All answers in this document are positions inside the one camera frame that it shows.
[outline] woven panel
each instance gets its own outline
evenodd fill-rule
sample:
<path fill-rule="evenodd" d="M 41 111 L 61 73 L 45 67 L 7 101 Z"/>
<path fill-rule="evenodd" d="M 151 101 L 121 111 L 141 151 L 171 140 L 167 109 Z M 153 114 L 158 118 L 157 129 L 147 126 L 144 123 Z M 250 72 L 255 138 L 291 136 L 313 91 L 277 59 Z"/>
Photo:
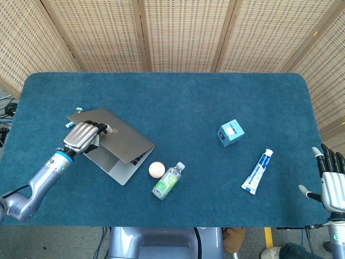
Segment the woven panel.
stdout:
<path fill-rule="evenodd" d="M 325 141 L 325 144 L 328 148 L 331 148 L 333 151 L 340 152 L 345 156 L 345 132 Z"/>
<path fill-rule="evenodd" d="M 0 1 L 0 78 L 20 93 L 28 75 L 76 71 L 34 1 Z"/>
<path fill-rule="evenodd" d="M 142 71 L 130 0 L 44 0 L 86 71 Z"/>
<path fill-rule="evenodd" d="M 243 0 L 220 72 L 279 72 L 333 0 Z"/>
<path fill-rule="evenodd" d="M 147 0 L 153 71 L 210 72 L 229 0 Z"/>
<path fill-rule="evenodd" d="M 307 80 L 319 128 L 345 116 L 345 11 L 293 71 Z"/>

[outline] blue carpet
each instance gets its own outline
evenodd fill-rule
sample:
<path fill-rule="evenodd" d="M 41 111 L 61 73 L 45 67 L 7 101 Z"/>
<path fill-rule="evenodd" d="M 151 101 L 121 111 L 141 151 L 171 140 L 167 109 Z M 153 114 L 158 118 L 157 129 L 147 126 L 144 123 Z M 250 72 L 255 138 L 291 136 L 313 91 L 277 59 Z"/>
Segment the blue carpet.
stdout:
<path fill-rule="evenodd" d="M 0 193 L 28 183 L 69 133 L 75 108 L 113 111 L 156 148 L 125 186 L 84 156 L 61 177 L 28 223 L 83 226 L 289 226 L 323 222 L 311 147 L 320 145 L 306 83 L 282 73 L 37 73 L 27 79 L 0 166 Z M 245 135 L 223 147 L 219 127 Z M 241 189 L 266 148 L 272 160 L 255 196 Z M 164 201 L 148 166 L 186 165 Z"/>

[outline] laptop lid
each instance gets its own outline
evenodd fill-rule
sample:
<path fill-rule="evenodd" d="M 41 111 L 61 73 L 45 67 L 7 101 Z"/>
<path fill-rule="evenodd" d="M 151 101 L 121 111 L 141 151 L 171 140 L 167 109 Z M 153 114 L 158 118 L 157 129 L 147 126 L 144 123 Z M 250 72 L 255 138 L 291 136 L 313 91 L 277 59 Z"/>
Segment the laptop lid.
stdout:
<path fill-rule="evenodd" d="M 110 125 L 113 133 L 101 134 L 100 146 L 125 163 L 133 161 L 155 146 L 152 141 L 105 108 L 74 113 L 68 118 L 76 124 L 91 120 Z"/>

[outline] yellow tape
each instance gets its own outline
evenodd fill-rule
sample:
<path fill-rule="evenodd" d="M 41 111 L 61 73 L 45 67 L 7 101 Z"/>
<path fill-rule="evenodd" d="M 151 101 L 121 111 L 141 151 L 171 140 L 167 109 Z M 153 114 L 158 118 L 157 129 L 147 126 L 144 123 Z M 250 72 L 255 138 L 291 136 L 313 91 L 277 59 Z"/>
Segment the yellow tape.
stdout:
<path fill-rule="evenodd" d="M 272 231 L 270 227 L 265 227 L 266 248 L 273 246 Z"/>

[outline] laptop keyboard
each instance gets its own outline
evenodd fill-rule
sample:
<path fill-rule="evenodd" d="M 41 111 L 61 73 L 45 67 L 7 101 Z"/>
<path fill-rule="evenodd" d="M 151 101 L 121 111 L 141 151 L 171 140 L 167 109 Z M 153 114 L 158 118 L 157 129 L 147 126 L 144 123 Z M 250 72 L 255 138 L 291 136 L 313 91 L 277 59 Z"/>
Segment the laptop keyboard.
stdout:
<path fill-rule="evenodd" d="M 136 164 L 140 161 L 140 159 L 142 159 L 142 157 L 143 157 L 145 154 L 146 154 L 146 152 L 143 153 L 142 155 L 138 156 L 138 157 L 137 157 L 136 159 L 134 159 L 133 161 L 131 161 L 131 163 L 132 163 L 134 166 L 136 166 Z"/>

